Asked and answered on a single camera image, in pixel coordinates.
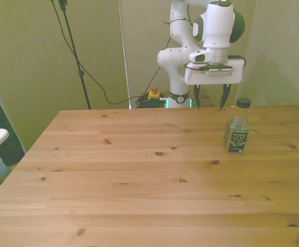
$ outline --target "wall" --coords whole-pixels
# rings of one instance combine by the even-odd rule
[[[169,22],[171,2],[169,0],[145,2],[120,0],[128,84],[132,96],[138,96],[145,91],[159,67],[157,53],[159,50],[165,49],[170,37],[169,25],[164,22]],[[241,39],[231,45],[230,54],[244,56],[256,0],[233,0],[232,3],[245,18],[246,30]],[[190,7],[192,21],[204,11],[203,8]],[[180,47],[180,44],[171,41],[169,47]],[[168,91],[170,89],[169,78],[163,69],[159,71],[152,85],[158,86],[160,90]],[[222,85],[210,85],[203,88],[207,90],[215,105],[219,105]],[[237,86],[232,87],[226,105],[233,103],[236,89]]]
[[[111,101],[126,99],[118,0],[69,0],[66,8],[81,63]],[[85,81],[93,109],[128,107],[109,105],[95,82]],[[87,109],[76,61],[49,0],[0,1],[0,103],[26,150],[60,110]]]
[[[299,105],[299,1],[258,0],[237,96],[253,105]]]

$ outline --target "cable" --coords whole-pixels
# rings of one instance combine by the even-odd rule
[[[73,56],[75,56],[75,54],[74,54],[74,52],[73,52],[73,50],[72,50],[70,44],[68,43],[68,41],[67,41],[67,39],[66,39],[66,37],[65,37],[64,30],[63,30],[63,26],[62,26],[60,17],[59,17],[59,15],[58,15],[56,6],[55,6],[55,4],[53,3],[53,0],[51,0],[51,3],[52,3],[53,8],[54,8],[54,10],[55,10],[55,13],[56,13],[56,16],[57,16],[57,19],[58,19],[58,22],[59,22],[59,26],[60,26],[60,28],[61,28],[61,32],[62,32],[63,38],[64,38],[64,40],[65,40],[65,42],[66,42],[68,48],[69,48],[70,51],[72,52]],[[167,44],[166,44],[166,47],[165,47],[166,49],[167,49],[167,47],[168,47],[168,45],[169,45],[170,40],[171,40],[171,37],[169,38],[169,40],[168,40],[168,42],[167,42]],[[134,97],[128,98],[128,99],[126,99],[126,100],[123,100],[123,101],[120,101],[120,102],[117,102],[117,103],[111,103],[111,102],[108,100],[107,96],[106,96],[106,91],[105,91],[105,89],[103,88],[103,86],[102,86],[102,85],[101,85],[101,84],[100,84],[100,83],[99,83],[99,82],[98,82],[98,81],[97,81],[97,80],[96,80],[96,79],[95,79],[95,78],[94,78],[94,77],[93,77],[93,76],[92,76],[92,75],[85,69],[85,67],[81,64],[80,61],[79,61],[79,64],[80,64],[80,67],[84,69],[85,73],[87,73],[87,74],[89,75],[89,77],[90,77],[92,80],[94,80],[94,81],[96,82],[96,84],[102,89],[102,91],[103,91],[103,93],[104,93],[104,96],[105,96],[105,99],[106,99],[106,101],[107,101],[109,104],[111,104],[111,105],[114,105],[114,104],[121,104],[121,103],[126,102],[126,101],[128,101],[128,100],[130,100],[130,99],[140,98],[140,97],[141,97],[141,96],[134,96]],[[156,75],[158,74],[158,72],[159,72],[160,69],[161,69],[161,67],[159,67],[159,68],[157,69],[157,71],[156,71],[156,73],[154,74],[153,78],[152,78],[151,81],[149,82],[149,84],[148,84],[148,86],[147,86],[147,88],[146,88],[146,90],[145,90],[145,92],[144,92],[144,95],[146,94],[146,92],[147,92],[147,90],[148,90],[150,84],[153,82],[154,78],[156,77]]]
[[[171,40],[171,37],[169,38],[169,40],[168,40],[168,42],[167,42],[167,44],[166,44],[166,46],[165,46],[165,49],[168,48],[168,45],[169,45],[170,40]],[[147,88],[146,88],[146,90],[145,90],[143,96],[146,94],[148,88],[150,87],[150,84],[152,83],[152,81],[154,80],[154,78],[156,77],[156,75],[158,74],[158,72],[159,72],[160,69],[161,69],[161,67],[158,68],[158,70],[156,71],[155,75],[153,76],[153,78],[152,78],[151,81],[149,82],[149,84],[148,84],[148,86],[147,86]]]
[[[73,56],[75,56],[75,54],[74,54],[74,52],[73,52],[73,50],[72,50],[72,48],[71,48],[71,46],[70,46],[70,44],[68,43],[68,41],[67,41],[67,39],[66,39],[66,37],[65,37],[65,34],[64,34],[64,30],[63,30],[63,26],[62,26],[62,23],[61,23],[61,20],[60,20],[60,18],[59,18],[59,15],[58,15],[58,12],[57,12],[57,9],[56,9],[56,6],[55,6],[55,4],[53,3],[53,0],[51,0],[51,3],[52,3],[52,5],[53,5],[53,8],[54,8],[54,10],[55,10],[55,13],[56,13],[56,16],[57,16],[57,19],[58,19],[58,22],[59,22],[59,25],[60,25],[60,28],[61,28],[61,31],[62,31],[62,35],[63,35],[63,38],[64,38],[64,40],[65,40],[65,42],[66,42],[66,44],[67,44],[67,46],[68,46],[68,48],[70,49],[70,51],[72,52],[72,54],[73,54]],[[129,99],[126,99],[126,100],[123,100],[123,101],[121,101],[121,102],[117,102],[117,103],[111,103],[108,99],[107,99],[107,96],[106,96],[106,91],[105,91],[105,89],[102,87],[102,85],[84,68],[84,66],[81,64],[81,62],[79,61],[79,64],[80,64],[80,66],[81,66],[81,68],[83,68],[84,69],[84,71],[85,71],[85,73],[87,73],[90,77],[91,77],[91,79],[93,79],[96,83],[97,83],[97,85],[103,90],[103,93],[104,93],[104,96],[105,96],[105,99],[106,99],[106,101],[109,103],[109,104],[121,104],[121,103],[123,103],[123,102],[126,102],[126,101],[128,101],[128,100],[130,100],[130,99],[133,99],[133,98],[139,98],[140,96],[135,96],[135,97],[131,97],[131,98],[129,98]]]
[[[160,98],[158,99],[150,99],[148,100],[148,93],[141,96],[139,99],[136,100],[137,109],[143,108],[161,108],[165,106],[166,101],[160,100],[160,98],[164,98],[163,94],[160,94]]]
[[[191,23],[191,26],[193,26],[193,23],[192,23],[192,21],[191,21],[191,17],[190,17],[190,10],[189,10],[189,8],[190,8],[190,5],[187,4],[187,15],[189,16],[189,21],[190,21],[190,23]]]
[[[240,55],[228,55],[228,58],[230,58],[230,59],[238,59],[238,58],[242,58],[242,59],[244,60],[244,66],[243,66],[243,68],[244,68],[244,67],[246,66],[246,64],[247,64],[246,59],[245,59],[244,57],[240,56]]]

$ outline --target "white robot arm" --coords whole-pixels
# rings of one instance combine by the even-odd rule
[[[193,31],[188,4],[207,7],[194,22]],[[170,78],[170,107],[189,106],[188,85],[197,85],[199,90],[202,84],[224,84],[229,92],[230,84],[241,82],[244,60],[230,60],[228,56],[230,42],[239,39],[245,24],[229,1],[173,0],[170,22],[171,38],[182,45],[158,55],[159,65]],[[195,40],[203,42],[203,48]]]

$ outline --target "pure leaf label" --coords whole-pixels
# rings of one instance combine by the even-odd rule
[[[242,153],[246,144],[248,130],[234,130],[230,142],[230,153]]]

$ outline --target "microphone stand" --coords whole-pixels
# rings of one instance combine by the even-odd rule
[[[65,5],[67,5],[67,0],[58,0],[58,2],[59,2],[59,5],[61,7],[61,10],[63,11],[63,14],[64,14],[67,30],[68,30],[68,33],[69,33],[69,38],[71,39],[71,43],[72,43],[73,53],[74,53],[74,56],[76,58],[76,62],[77,62],[77,65],[78,65],[79,76],[80,76],[80,79],[81,79],[81,82],[82,82],[82,87],[83,87],[84,95],[86,97],[88,109],[91,110],[91,106],[90,106],[90,102],[89,102],[89,98],[88,98],[88,93],[87,93],[87,88],[86,88],[86,85],[85,85],[84,79],[83,79],[84,71],[81,70],[80,62],[79,62],[78,55],[77,55],[77,50],[76,50],[76,47],[74,46],[72,32],[71,32],[71,29],[69,28],[69,24],[68,24],[68,20],[67,20],[66,8],[65,8]]]

